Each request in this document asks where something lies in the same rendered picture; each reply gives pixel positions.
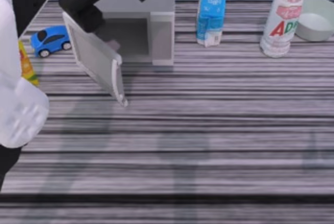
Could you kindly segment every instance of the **tabletop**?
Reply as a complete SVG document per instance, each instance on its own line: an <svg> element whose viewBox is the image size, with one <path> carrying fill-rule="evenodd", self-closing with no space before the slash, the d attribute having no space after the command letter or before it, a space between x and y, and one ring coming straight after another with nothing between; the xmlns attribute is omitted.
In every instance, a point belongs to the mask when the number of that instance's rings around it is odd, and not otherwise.
<svg viewBox="0 0 334 224"><path fill-rule="evenodd" d="M124 63L122 108L71 51L32 57L29 36L63 24L48 3L22 40L50 115L6 177L3 223L333 223L334 37L265 57L269 9L228 3L206 49L197 3L176 3L173 69Z"/></svg>

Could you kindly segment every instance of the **car window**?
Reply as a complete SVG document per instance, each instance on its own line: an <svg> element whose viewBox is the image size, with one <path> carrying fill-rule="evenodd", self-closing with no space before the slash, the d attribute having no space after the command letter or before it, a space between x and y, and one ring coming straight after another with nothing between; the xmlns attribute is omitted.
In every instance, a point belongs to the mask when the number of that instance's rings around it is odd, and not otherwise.
<svg viewBox="0 0 334 224"><path fill-rule="evenodd" d="M51 36L49 38L47 38L45 41L44 41L44 44L48 44L52 41L56 41L56 40L59 40L61 38L65 37L65 35L54 35L54 36Z"/></svg>
<svg viewBox="0 0 334 224"><path fill-rule="evenodd" d="M39 32L37 33L37 39L38 39L40 42L42 42L43 40L45 40L46 36L47 36L47 33L46 33L45 30L39 31Z"/></svg>

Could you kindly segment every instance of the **open door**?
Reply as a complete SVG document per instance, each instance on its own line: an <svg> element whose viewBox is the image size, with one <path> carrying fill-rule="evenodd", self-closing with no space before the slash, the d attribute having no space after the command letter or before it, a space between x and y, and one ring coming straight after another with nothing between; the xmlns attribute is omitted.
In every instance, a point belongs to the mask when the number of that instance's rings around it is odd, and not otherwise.
<svg viewBox="0 0 334 224"><path fill-rule="evenodd" d="M94 33L84 32L72 18L63 13L77 64L123 107L128 106L122 78L122 57Z"/></svg>

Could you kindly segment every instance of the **blue carton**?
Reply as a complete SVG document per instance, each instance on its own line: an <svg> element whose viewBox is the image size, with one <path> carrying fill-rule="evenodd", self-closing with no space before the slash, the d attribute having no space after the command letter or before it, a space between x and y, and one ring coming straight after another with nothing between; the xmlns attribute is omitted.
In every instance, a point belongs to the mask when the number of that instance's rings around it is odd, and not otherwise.
<svg viewBox="0 0 334 224"><path fill-rule="evenodd" d="M217 36L220 34L224 25L226 0L200 0L197 17L197 39L206 41L210 37L210 32Z"/></svg>

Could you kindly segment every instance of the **bowl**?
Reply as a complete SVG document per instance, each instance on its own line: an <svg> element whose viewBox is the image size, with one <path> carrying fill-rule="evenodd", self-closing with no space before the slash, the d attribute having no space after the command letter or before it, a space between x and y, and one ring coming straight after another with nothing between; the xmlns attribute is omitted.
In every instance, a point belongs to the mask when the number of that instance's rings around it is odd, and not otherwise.
<svg viewBox="0 0 334 224"><path fill-rule="evenodd" d="M296 34L308 41L325 41L334 34L334 3L304 0Z"/></svg>

